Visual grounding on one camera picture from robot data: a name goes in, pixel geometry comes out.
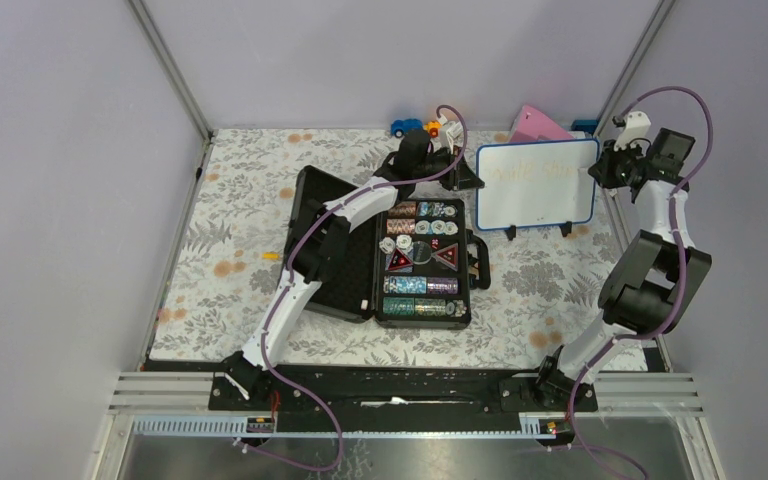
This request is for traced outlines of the blue framed whiteboard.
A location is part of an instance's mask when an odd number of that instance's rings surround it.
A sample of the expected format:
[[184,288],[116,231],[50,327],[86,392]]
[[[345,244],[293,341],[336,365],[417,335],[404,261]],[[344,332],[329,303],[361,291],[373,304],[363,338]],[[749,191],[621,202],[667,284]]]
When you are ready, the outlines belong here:
[[594,138],[488,144],[476,151],[475,226],[482,231],[587,223],[596,183],[588,169],[598,159]]

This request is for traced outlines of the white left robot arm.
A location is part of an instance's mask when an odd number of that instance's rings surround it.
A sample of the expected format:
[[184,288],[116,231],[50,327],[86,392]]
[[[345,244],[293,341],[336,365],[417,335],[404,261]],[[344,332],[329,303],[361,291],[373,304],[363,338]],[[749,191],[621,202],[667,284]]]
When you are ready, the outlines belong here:
[[290,250],[284,255],[275,294],[258,327],[235,353],[220,378],[232,388],[232,398],[248,411],[269,401],[268,374],[274,374],[279,351],[301,312],[322,285],[331,280],[344,261],[350,234],[372,217],[394,207],[425,182],[440,182],[463,164],[468,134],[462,134],[457,155],[448,155],[441,166],[423,131],[410,131],[399,149],[361,186],[325,203],[304,205],[291,229]]

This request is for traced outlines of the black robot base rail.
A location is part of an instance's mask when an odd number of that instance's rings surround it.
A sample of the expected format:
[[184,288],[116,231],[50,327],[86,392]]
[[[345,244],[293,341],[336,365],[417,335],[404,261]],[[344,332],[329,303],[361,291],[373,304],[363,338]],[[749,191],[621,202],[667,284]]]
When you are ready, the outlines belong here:
[[273,417],[280,432],[513,433],[524,416],[564,418],[568,389],[534,370],[280,365],[228,360],[211,411]]

